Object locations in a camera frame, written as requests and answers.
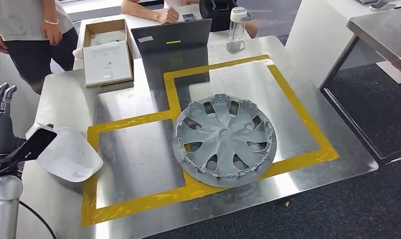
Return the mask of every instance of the cardboard box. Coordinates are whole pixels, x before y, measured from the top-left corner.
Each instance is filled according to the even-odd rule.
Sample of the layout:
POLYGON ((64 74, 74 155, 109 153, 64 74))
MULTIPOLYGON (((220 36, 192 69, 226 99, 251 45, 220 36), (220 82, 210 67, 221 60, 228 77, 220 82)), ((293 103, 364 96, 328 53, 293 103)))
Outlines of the cardboard box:
POLYGON ((133 80, 131 46, 125 19, 87 24, 83 40, 85 86, 133 80))

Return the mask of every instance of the yellow tape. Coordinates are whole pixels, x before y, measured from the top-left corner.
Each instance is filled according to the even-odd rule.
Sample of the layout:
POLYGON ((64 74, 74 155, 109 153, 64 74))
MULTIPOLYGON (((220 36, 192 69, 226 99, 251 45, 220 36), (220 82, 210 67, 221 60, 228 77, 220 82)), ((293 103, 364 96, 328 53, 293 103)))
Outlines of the yellow tape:
POLYGON ((167 44, 174 44, 174 43, 180 43, 180 42, 182 42, 182 41, 169 41, 169 42, 167 42, 167 44))
MULTIPOLYGON (((103 124, 94 125, 88 128, 88 142, 98 150, 99 133, 117 130, 124 127, 135 126, 143 123, 149 123, 160 120, 172 119, 173 122, 181 113, 180 103, 177 95, 175 79, 189 75, 205 73, 213 69, 223 67, 235 66, 253 61, 262 61, 270 59, 268 55, 249 57, 236 61, 229 61, 214 65, 195 67, 191 69, 184 69, 175 72, 168 72, 164 74, 164 83, 167 93, 168 103, 170 106, 169 111, 158 112, 141 117, 134 117, 130 119, 118 120, 103 124)), ((333 149, 325 135, 320 131, 313 118, 309 115, 307 110, 301 104, 294 91, 286 82, 280 71, 275 65, 268 66, 271 74, 283 90, 284 94, 292 104, 293 108, 302 119, 310 134, 313 136, 320 150, 315 152, 306 153, 293 158, 289 158, 280 162, 272 164, 272 167, 260 179, 275 176, 281 173, 290 172, 299 168, 315 165, 320 162, 329 161, 338 158, 338 154, 333 149)), ((103 208, 96 208, 96 195, 97 195, 97 179, 98 175, 88 179, 84 184, 83 204, 82 204, 82 226, 93 225, 109 220, 117 219, 127 215, 140 213, 157 207, 192 200, 195 198, 204 197, 216 192, 226 190, 225 188, 216 188, 192 178, 185 171, 184 178, 186 185, 184 187, 172 189, 166 192, 160 192, 153 195, 148 195, 141 198, 120 202, 114 205, 106 206, 103 208)))

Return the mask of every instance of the table leg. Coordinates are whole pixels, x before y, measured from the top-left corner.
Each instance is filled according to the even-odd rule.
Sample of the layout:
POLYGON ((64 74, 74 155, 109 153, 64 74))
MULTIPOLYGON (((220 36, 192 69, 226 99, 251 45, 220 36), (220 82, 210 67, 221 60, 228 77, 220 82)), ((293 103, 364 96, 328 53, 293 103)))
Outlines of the table leg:
POLYGON ((339 103, 336 97, 332 94, 330 89, 328 88, 329 83, 335 77, 339 69, 343 66, 344 62, 347 60, 348 56, 356 46, 359 38, 354 36, 349 46, 345 49, 343 54, 340 56, 334 67, 331 69, 327 78, 322 84, 320 88, 321 92, 324 94, 326 99, 332 104, 332 106, 338 111, 340 116, 344 119, 344 121, 349 125, 349 127, 356 133, 356 136, 362 141, 363 145, 367 148, 367 150, 373 155, 374 158, 378 159, 379 164, 387 164, 393 160, 401 158, 401 149, 388 155, 383 156, 375 145, 371 142, 371 140, 366 136, 363 130, 359 127, 359 125, 354 121, 354 119, 348 114, 348 112, 343 108, 343 106, 339 103))

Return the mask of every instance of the gray table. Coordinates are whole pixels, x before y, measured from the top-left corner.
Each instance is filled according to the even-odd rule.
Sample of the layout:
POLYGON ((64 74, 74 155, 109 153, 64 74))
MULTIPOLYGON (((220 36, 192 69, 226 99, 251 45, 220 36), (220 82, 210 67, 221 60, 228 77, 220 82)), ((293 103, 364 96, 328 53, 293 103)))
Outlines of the gray table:
MULTIPOLYGON (((155 112, 165 112, 166 120, 99 134, 99 152, 104 166, 98 174, 96 193, 92 192, 97 196, 96 202, 85 200, 89 204, 85 205, 84 211, 91 203, 105 210, 89 216, 90 220, 84 219, 84 224, 102 223, 81 228, 82 186, 64 182, 34 162, 25 165, 25 189, 21 200, 38 211, 59 238, 133 239, 287 197, 378 168, 320 91, 297 71, 276 37, 247 40, 241 47, 244 49, 223 44, 136 59, 134 84, 85 89, 82 86, 82 70, 48 76, 36 117, 38 122, 53 123, 55 128, 73 127, 86 134, 88 127, 94 124, 155 112), (172 121, 167 117, 170 107, 163 73, 264 54, 271 60, 263 56, 243 64, 226 65, 207 73, 181 77, 176 79, 176 89, 182 109, 189 102, 217 93, 255 102, 276 131, 277 154, 267 173, 277 175, 162 207, 149 208, 148 204, 158 204, 164 198, 176 200, 193 195, 161 193, 156 201, 150 201, 152 197, 138 201, 140 197, 189 185, 170 145, 172 121), (285 80, 274 77, 274 74, 278 76, 278 71, 273 64, 285 80), (339 157, 325 161, 334 158, 330 153, 332 148, 339 157), (128 200, 137 202, 139 207, 135 209, 136 203, 123 204, 128 200), (110 220, 132 210, 141 212, 110 220)), ((38 223, 32 216, 20 211, 18 239, 39 235, 48 238, 44 227, 38 223)))
POLYGON ((343 52, 329 76, 322 85, 322 92, 328 100, 334 104, 347 118, 350 124, 356 129, 357 133, 367 143, 375 157, 379 158, 380 163, 388 163, 401 158, 401 150, 391 155, 382 155, 373 145, 372 141, 366 136, 354 119, 346 112, 337 98, 328 88, 331 80, 340 69, 347 69, 345 62, 348 61, 350 53, 356 47, 370 47, 378 57, 369 57, 369 62, 377 63, 388 60, 399 70, 401 70, 401 8, 379 12, 376 14, 354 17, 347 23, 347 27, 355 34, 350 45, 343 52))

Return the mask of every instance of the clear water bottle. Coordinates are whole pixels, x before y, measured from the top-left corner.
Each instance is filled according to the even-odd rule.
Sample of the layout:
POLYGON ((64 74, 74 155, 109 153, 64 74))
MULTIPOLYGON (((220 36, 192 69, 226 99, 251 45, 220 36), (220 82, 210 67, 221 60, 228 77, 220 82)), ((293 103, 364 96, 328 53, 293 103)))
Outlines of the clear water bottle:
POLYGON ((230 35, 229 41, 241 41, 243 40, 244 28, 246 22, 252 19, 252 14, 248 12, 244 7, 235 7, 231 10, 230 15, 230 35))

